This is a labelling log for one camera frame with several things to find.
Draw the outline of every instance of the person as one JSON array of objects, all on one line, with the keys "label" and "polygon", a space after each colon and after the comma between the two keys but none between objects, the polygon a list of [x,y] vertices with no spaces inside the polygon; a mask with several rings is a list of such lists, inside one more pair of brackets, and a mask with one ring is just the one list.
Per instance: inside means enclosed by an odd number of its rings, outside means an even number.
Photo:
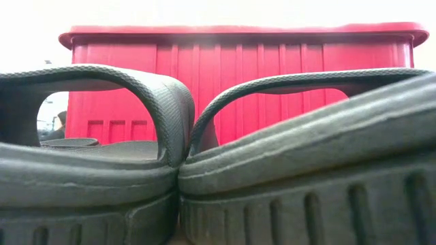
[{"label": "person", "polygon": [[57,114],[57,120],[60,122],[61,126],[49,133],[47,136],[43,137],[41,141],[46,140],[58,140],[58,139],[64,139],[65,138],[65,123],[67,121],[67,112],[63,111]]}]

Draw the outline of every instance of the red panel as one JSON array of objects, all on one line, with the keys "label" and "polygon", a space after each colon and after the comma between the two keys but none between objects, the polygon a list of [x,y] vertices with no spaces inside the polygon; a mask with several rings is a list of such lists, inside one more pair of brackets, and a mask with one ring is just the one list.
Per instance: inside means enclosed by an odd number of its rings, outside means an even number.
[{"label": "red panel", "polygon": [[[191,91],[198,117],[220,92],[256,78],[413,67],[413,46],[427,37],[428,33],[416,25],[400,23],[330,30],[80,27],[60,40],[72,47],[73,63],[101,63],[179,79]],[[224,144],[345,98],[341,91],[332,89],[250,95],[231,103],[215,117],[218,138]],[[156,140],[149,113],[127,90],[70,93],[68,110],[68,137],[96,137],[103,144]]]}]

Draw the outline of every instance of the red plastic bin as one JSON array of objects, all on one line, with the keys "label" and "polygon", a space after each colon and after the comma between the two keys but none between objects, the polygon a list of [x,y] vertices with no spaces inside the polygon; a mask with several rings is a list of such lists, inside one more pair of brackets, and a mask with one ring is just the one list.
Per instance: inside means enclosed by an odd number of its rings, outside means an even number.
[{"label": "red plastic bin", "polygon": [[[256,78],[312,71],[413,67],[413,48],[429,34],[412,22],[337,28],[73,27],[59,41],[73,63],[99,63],[175,77],[196,103],[196,116],[221,91]],[[332,89],[251,95],[215,117],[219,141],[240,138],[286,118],[342,100]],[[67,137],[101,143],[156,140],[153,122],[126,90],[69,95]]]}]

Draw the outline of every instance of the tread groove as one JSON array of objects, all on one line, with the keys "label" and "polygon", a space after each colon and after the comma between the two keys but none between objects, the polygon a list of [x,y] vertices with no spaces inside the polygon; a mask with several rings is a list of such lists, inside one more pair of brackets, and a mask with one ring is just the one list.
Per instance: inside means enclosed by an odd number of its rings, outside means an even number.
[{"label": "tread groove", "polygon": [[365,188],[362,185],[351,186],[348,190],[348,197],[357,244],[375,244],[375,234]]},{"label": "tread groove", "polygon": [[309,244],[325,244],[320,201],[315,193],[309,193],[305,197],[305,216]]},{"label": "tread groove", "polygon": [[82,225],[76,224],[71,228],[69,235],[69,245],[82,244]]},{"label": "tread groove", "polygon": [[110,240],[108,239],[108,235],[109,235],[109,225],[107,221],[104,221],[103,223],[103,244],[104,245],[108,245]]},{"label": "tread groove", "polygon": [[281,202],[279,200],[272,201],[270,203],[271,235],[272,243],[276,245],[285,244],[283,241],[281,214]]},{"label": "tread groove", "polygon": [[245,244],[251,245],[251,228],[250,228],[250,210],[248,207],[244,208],[244,234],[245,234]]},{"label": "tread groove", "polygon": [[5,234],[3,229],[0,229],[0,245],[5,245]]},{"label": "tread groove", "polygon": [[435,228],[434,215],[432,213],[432,203],[426,179],[422,174],[412,174],[406,178],[405,189],[409,201],[410,211],[413,215],[419,245],[430,245],[431,227]]},{"label": "tread groove", "polygon": [[226,245],[231,243],[230,232],[229,210],[224,210],[224,241]]},{"label": "tread groove", "polygon": [[33,245],[48,244],[48,229],[46,227],[38,227],[33,232]]}]

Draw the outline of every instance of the slipper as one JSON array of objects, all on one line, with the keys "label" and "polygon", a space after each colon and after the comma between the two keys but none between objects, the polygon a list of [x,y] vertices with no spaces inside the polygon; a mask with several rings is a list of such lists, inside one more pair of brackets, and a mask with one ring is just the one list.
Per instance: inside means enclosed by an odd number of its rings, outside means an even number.
[{"label": "slipper", "polygon": [[[118,88],[147,108],[157,142],[41,147],[37,113],[49,94]],[[165,242],[177,223],[193,109],[186,86],[152,73],[103,65],[0,73],[0,244]]]},{"label": "slipper", "polygon": [[[427,73],[292,74],[222,92],[194,126],[178,176],[187,238],[262,245],[435,241],[436,75]],[[232,101],[317,88],[352,98],[217,145],[213,117]]]}]

